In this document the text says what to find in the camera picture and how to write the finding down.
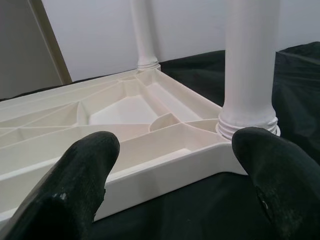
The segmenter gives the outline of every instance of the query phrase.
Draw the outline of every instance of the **white column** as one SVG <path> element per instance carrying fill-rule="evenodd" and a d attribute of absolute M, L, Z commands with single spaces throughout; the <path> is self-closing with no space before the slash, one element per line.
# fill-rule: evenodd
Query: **white column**
<path fill-rule="evenodd" d="M 280 134 L 271 103 L 280 0 L 227 0 L 225 99 L 217 131 L 245 127 Z"/>
<path fill-rule="evenodd" d="M 130 0 L 134 34 L 138 49 L 138 70 L 160 67 L 153 48 L 146 0 Z"/>

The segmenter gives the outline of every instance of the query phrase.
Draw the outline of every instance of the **white plastic base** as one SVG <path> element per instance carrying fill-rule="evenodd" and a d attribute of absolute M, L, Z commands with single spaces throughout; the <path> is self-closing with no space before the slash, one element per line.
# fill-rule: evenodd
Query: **white plastic base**
<path fill-rule="evenodd" d="M 157 69 L 0 102 L 0 227 L 75 141 L 114 133 L 101 219 L 219 172 L 245 174 L 215 131 L 221 108 Z"/>

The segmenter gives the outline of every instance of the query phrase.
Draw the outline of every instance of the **black cloth backdrop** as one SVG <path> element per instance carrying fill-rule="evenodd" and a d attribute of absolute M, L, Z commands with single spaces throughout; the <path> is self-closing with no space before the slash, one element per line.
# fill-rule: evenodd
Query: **black cloth backdrop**
<path fill-rule="evenodd" d="M 223 105 L 225 51 L 162 62 L 161 70 Z M 299 145 L 320 164 L 320 42 L 277 52 L 272 104 L 281 136 Z M 92 240 L 277 238 L 249 178 L 227 172 L 99 220 L 90 235 Z"/>

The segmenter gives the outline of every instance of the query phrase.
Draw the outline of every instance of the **white plastic pole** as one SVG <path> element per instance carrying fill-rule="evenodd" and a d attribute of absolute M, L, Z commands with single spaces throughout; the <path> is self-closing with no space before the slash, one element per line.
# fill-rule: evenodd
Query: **white plastic pole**
<path fill-rule="evenodd" d="M 272 87 L 280 0 L 227 0 L 225 99 L 217 131 L 245 127 L 279 135 Z"/>
<path fill-rule="evenodd" d="M 138 70 L 160 67 L 152 43 L 146 0 L 130 0 L 134 34 L 138 50 Z"/>

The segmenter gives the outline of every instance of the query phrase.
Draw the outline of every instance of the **white wall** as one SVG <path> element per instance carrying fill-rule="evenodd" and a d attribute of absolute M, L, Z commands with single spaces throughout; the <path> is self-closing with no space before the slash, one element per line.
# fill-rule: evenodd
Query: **white wall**
<path fill-rule="evenodd" d="M 73 81 L 136 68 L 129 0 L 42 1 Z M 226 1 L 150 0 L 159 61 L 225 49 Z M 278 49 L 320 41 L 320 0 L 281 0 L 280 12 Z"/>

